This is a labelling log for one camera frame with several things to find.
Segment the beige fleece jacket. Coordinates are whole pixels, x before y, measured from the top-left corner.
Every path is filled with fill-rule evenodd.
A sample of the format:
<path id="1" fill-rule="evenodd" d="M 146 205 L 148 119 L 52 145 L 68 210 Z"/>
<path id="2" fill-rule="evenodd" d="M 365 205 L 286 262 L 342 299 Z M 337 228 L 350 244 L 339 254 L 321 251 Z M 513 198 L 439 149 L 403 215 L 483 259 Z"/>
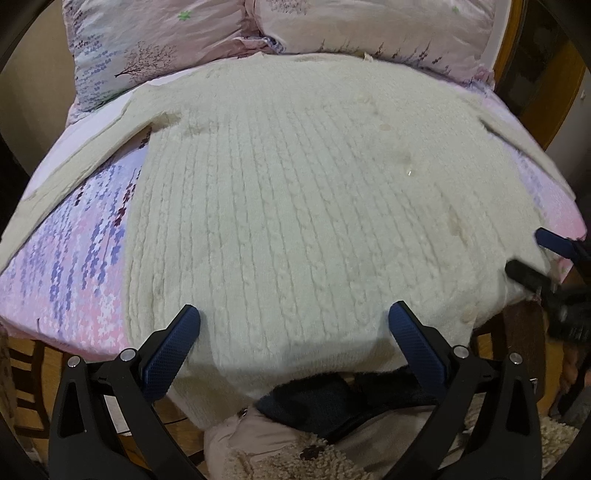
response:
<path id="1" fill-rule="evenodd" d="M 388 412 L 335 445 L 249 406 L 204 433 L 209 479 L 382 479 L 433 409 Z"/>

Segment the black dark garment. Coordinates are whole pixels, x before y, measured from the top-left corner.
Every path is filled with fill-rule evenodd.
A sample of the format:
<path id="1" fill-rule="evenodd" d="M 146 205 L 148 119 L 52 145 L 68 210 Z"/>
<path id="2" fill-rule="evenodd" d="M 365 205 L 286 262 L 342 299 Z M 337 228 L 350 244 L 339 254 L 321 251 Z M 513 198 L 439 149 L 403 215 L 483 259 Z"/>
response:
<path id="1" fill-rule="evenodd" d="M 391 372 L 329 372 L 293 380 L 257 400 L 256 409 L 274 423 L 335 444 L 384 413 L 436 402 L 404 366 Z"/>

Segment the wooden headboard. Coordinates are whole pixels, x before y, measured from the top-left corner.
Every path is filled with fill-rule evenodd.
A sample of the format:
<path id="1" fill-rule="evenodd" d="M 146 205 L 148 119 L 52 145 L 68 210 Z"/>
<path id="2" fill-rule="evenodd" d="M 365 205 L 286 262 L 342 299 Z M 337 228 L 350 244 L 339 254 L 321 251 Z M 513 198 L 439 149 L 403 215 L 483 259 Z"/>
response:
<path id="1" fill-rule="evenodd" d="M 587 1 L 512 1 L 497 55 L 495 92 L 547 149 L 579 96 L 587 56 L 579 52 L 574 26 Z"/>

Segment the right floral pink pillow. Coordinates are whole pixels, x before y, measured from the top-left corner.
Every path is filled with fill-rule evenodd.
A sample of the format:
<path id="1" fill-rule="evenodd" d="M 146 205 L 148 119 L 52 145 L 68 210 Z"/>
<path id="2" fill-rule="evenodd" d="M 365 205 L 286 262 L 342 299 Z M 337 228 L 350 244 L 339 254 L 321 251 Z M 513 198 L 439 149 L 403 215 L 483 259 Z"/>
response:
<path id="1" fill-rule="evenodd" d="M 457 82 L 486 76 L 494 1 L 247 1 L 283 54 L 368 54 Z"/>

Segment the floral pink pillow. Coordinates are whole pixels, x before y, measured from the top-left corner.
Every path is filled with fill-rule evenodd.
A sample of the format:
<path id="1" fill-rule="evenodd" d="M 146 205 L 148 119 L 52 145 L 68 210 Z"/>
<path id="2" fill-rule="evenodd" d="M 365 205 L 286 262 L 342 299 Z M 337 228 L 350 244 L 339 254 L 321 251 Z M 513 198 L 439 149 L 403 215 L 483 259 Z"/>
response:
<path id="1" fill-rule="evenodd" d="M 283 54 L 368 54 L 457 82 L 486 76 L 494 1 L 247 1 Z"/>
<path id="2" fill-rule="evenodd" d="M 74 61 L 70 117 L 148 80 L 270 51 L 243 1 L 64 1 Z"/>

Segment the left floral pink pillow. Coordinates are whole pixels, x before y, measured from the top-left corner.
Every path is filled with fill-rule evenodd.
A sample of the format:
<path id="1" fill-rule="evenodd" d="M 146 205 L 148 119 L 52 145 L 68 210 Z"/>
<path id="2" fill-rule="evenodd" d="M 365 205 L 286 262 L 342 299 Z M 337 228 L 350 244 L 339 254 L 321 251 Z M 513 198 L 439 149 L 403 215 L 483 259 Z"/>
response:
<path id="1" fill-rule="evenodd" d="M 148 80 L 270 51 L 243 1 L 64 1 L 74 61 L 70 117 Z"/>

